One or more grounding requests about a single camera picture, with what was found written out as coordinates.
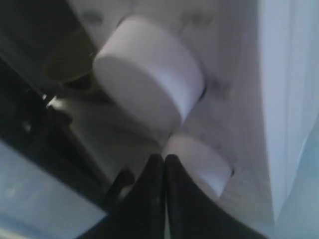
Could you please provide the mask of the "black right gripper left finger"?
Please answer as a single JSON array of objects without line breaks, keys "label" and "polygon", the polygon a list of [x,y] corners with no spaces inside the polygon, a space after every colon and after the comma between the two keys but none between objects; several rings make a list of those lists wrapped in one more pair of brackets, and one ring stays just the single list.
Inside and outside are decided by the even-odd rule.
[{"label": "black right gripper left finger", "polygon": [[163,239],[164,160],[152,154],[129,194],[80,239]]}]

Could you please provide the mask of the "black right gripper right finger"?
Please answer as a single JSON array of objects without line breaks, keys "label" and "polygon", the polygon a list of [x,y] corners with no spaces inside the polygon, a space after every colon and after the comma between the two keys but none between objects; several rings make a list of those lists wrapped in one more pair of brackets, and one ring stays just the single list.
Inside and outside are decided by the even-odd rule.
[{"label": "black right gripper right finger", "polygon": [[174,154],[165,158],[164,179],[172,239],[265,238],[209,199]]}]

